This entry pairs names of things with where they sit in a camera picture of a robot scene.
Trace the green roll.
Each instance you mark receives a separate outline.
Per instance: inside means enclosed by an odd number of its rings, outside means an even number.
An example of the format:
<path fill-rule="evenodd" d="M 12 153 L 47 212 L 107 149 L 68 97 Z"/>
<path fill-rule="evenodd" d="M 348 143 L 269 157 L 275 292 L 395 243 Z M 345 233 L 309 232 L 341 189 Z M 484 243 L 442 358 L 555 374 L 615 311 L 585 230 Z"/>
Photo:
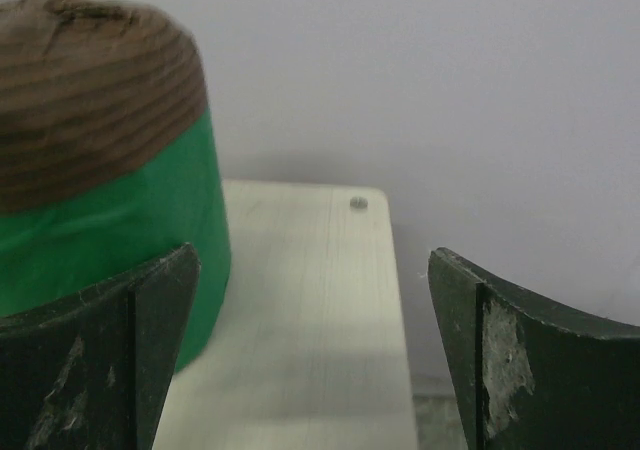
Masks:
<path fill-rule="evenodd" d="M 75 293 L 183 243 L 202 269 L 178 368 L 204 349 L 231 265 L 192 34 L 132 2 L 2 0 L 2 313 Z"/>

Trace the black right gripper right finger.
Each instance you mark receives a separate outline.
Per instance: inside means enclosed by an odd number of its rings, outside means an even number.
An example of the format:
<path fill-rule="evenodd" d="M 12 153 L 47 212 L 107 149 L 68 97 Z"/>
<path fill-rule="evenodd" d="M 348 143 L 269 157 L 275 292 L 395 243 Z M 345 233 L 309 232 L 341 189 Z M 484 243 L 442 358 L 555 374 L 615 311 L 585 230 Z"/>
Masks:
<path fill-rule="evenodd" d="M 638 327 L 444 247 L 429 256 L 428 282 L 469 448 L 638 448 Z"/>

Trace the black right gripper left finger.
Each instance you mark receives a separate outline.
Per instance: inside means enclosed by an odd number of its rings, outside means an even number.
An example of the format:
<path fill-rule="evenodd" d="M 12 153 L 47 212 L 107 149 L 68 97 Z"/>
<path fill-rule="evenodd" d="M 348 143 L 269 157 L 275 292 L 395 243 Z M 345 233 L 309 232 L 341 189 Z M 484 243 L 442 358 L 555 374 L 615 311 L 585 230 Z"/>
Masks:
<path fill-rule="evenodd" d="M 151 448 L 200 268 L 183 244 L 2 318 L 2 448 Z"/>

